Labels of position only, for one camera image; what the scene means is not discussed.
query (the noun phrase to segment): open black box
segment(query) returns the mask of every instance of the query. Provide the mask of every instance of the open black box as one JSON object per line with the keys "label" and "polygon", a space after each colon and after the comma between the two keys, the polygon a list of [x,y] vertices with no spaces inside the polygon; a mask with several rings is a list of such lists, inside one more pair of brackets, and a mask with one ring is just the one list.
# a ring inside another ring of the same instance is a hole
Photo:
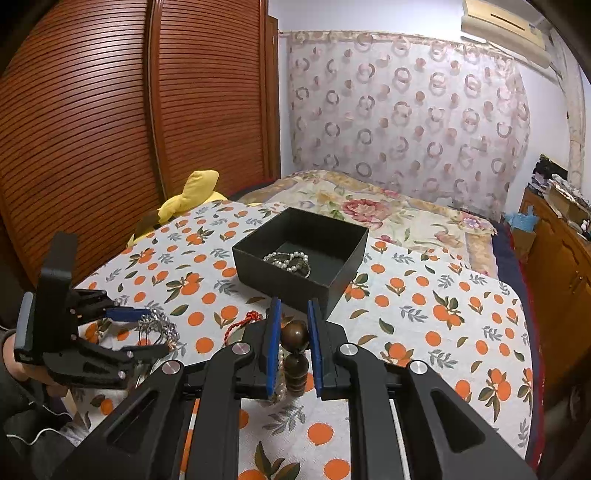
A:
{"label": "open black box", "polygon": [[[232,248],[242,283],[301,312],[316,297],[329,317],[363,261],[368,229],[295,208],[287,208]],[[282,270],[263,260],[272,252],[308,255],[310,276]]]}

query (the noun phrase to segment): wooden bead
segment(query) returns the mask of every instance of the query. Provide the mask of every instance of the wooden bead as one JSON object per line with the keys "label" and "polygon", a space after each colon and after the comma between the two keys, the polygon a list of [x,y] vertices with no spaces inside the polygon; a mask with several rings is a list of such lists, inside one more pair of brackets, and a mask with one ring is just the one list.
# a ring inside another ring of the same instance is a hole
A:
{"label": "wooden bead", "polygon": [[301,397],[306,389],[310,363],[301,353],[292,353],[283,360],[285,386],[293,397]]}
{"label": "wooden bead", "polygon": [[308,342],[308,327],[304,322],[293,320],[281,329],[281,346],[290,353],[303,352]]}

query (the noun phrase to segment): human hand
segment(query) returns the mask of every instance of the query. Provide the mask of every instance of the human hand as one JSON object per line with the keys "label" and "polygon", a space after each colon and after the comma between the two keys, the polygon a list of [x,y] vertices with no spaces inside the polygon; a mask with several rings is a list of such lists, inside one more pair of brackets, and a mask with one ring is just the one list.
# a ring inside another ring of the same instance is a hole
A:
{"label": "human hand", "polygon": [[2,358],[4,359],[4,365],[11,376],[19,381],[25,382],[32,378],[45,384],[47,394],[52,397],[65,397],[68,393],[68,388],[55,382],[47,372],[47,368],[42,365],[29,365],[17,362],[14,358],[14,339],[15,335],[8,337],[2,347]]}

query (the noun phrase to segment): bedsheet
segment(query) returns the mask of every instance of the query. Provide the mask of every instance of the bedsheet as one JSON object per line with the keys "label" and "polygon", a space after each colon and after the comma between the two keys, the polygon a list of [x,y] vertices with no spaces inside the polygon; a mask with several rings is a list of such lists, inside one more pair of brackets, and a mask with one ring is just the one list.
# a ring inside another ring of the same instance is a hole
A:
{"label": "bedsheet", "polygon": [[[235,202],[198,207],[124,250],[79,286],[105,289],[124,305],[163,310],[181,337],[169,357],[186,365],[207,360],[222,347],[230,324],[249,310],[264,313],[268,307],[268,297],[238,280],[231,248],[284,208]],[[287,306],[282,315],[284,321],[304,318]],[[370,238],[363,263],[329,320],[385,362],[428,362],[525,456],[532,359],[521,302],[508,285],[470,270],[450,251],[426,255]],[[115,349],[154,340],[140,339],[127,328],[91,323],[81,326],[80,334]],[[91,389],[73,393],[90,430],[125,395]],[[198,411],[197,403],[191,428]],[[244,400],[239,480],[350,478],[347,417],[346,402],[316,398],[311,373],[300,398],[278,404]],[[262,455],[271,465],[281,464],[275,473],[259,471],[268,465],[257,462]]]}
{"label": "bedsheet", "polygon": [[367,226],[381,242],[413,251],[459,255],[469,267],[496,278],[491,235],[480,217],[414,199],[343,173],[308,170],[250,192],[242,203],[281,202],[291,207]]}

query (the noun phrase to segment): wooden wardrobe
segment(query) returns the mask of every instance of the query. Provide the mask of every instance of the wooden wardrobe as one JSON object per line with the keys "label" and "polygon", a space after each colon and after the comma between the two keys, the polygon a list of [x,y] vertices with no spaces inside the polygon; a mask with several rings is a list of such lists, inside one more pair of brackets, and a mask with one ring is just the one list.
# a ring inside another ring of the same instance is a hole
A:
{"label": "wooden wardrobe", "polygon": [[75,280],[194,170],[230,195],[278,177],[261,0],[61,0],[0,77],[0,213],[35,284],[54,233]]}

